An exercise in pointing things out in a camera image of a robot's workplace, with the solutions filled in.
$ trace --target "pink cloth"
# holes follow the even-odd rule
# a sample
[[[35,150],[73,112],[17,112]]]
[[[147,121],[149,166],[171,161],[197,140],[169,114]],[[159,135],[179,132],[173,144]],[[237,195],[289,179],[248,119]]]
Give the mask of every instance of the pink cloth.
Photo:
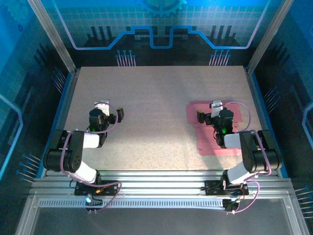
[[[197,128],[197,149],[202,156],[207,155],[233,155],[240,154],[241,150],[238,148],[221,148],[217,145],[213,138],[214,128]]]
[[[193,124],[196,131],[197,137],[197,148],[198,152],[202,156],[206,155],[233,155],[240,154],[241,150],[236,148],[221,148],[217,145],[216,140],[213,138],[214,128],[212,126],[207,126],[205,123],[198,123],[197,110],[202,110],[204,113],[210,113],[212,110],[209,104],[212,101],[191,101],[187,105],[186,113],[188,123]],[[239,122],[242,122],[242,116],[238,104],[229,104],[225,107],[234,113],[233,119],[233,131],[235,132],[239,127]]]

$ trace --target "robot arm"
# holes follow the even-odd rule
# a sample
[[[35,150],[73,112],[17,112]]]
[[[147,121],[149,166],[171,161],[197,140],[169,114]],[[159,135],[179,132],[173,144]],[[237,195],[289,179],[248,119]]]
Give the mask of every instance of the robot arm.
[[[113,114],[105,115],[101,109],[93,109],[89,112],[89,128],[92,132],[105,131],[110,124],[121,122],[124,118],[122,108],[117,109],[118,117]],[[61,153],[64,147],[65,139],[68,135],[66,130],[57,130],[52,136],[49,150],[43,159],[44,167],[48,170],[61,171],[60,160]],[[89,167],[82,161],[84,148],[100,148],[103,146],[107,133],[94,134],[84,131],[75,131],[71,135],[67,144],[63,168],[75,179],[80,179],[82,182],[90,184],[101,184],[100,173]]]
[[[214,101],[210,108],[211,113],[205,114],[203,111],[197,111],[199,123],[212,125],[216,132],[216,142],[221,148],[239,148],[242,152],[242,162],[235,167],[225,170],[219,181],[207,180],[204,182],[206,195],[221,195],[238,198],[248,195],[246,182],[258,174],[267,175],[270,170],[280,169],[282,166],[282,157],[278,151],[276,142],[269,130],[261,131],[242,131],[234,133],[232,131],[233,112],[222,106],[220,100]],[[238,207],[231,199],[223,200],[227,211],[234,211]]]

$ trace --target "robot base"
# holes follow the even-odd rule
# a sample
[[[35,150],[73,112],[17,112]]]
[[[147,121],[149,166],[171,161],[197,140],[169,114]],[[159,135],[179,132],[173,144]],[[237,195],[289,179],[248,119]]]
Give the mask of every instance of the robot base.
[[[114,181],[114,180],[103,180],[100,183],[100,185],[105,185],[105,184],[109,184],[109,183],[113,183],[113,182],[116,182],[116,181]],[[102,192],[96,194],[95,192],[98,189],[103,189],[103,188],[91,187],[91,186],[87,186],[85,184],[77,182],[74,195],[75,196],[87,196],[90,193],[91,195],[96,195],[96,196],[115,196],[117,193],[117,190],[118,190],[118,186],[112,185],[112,186],[106,187],[106,188],[104,188],[104,190]]]
[[[247,184],[228,185],[223,188],[221,180],[206,180],[204,187],[206,196],[248,196],[249,190]]]

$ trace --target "table surface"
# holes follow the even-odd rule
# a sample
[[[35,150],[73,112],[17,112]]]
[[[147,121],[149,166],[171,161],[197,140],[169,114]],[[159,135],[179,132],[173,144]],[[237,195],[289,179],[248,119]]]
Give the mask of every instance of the table surface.
[[[102,148],[84,149],[83,161],[99,170],[229,169],[241,155],[201,156],[186,105],[195,100],[238,100],[261,125],[242,66],[82,67],[65,124],[85,130],[94,102],[124,108],[124,120]],[[240,105],[244,128],[248,112]]]

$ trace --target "black cable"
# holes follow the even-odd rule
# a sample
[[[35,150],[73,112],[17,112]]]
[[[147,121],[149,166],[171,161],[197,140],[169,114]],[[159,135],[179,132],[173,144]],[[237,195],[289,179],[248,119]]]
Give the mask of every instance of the black cable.
[[[72,186],[71,186],[72,182],[73,182],[73,180],[71,180],[71,181],[69,182],[69,187],[70,187],[70,188],[76,188],[76,186],[75,186],[75,187],[72,187]]]
[[[95,199],[95,198],[94,198],[94,196],[93,196],[93,194],[91,195],[91,197],[92,197],[93,201],[96,201],[96,202],[101,202],[101,203],[103,203],[103,201],[102,201],[102,200],[100,200],[100,199]]]

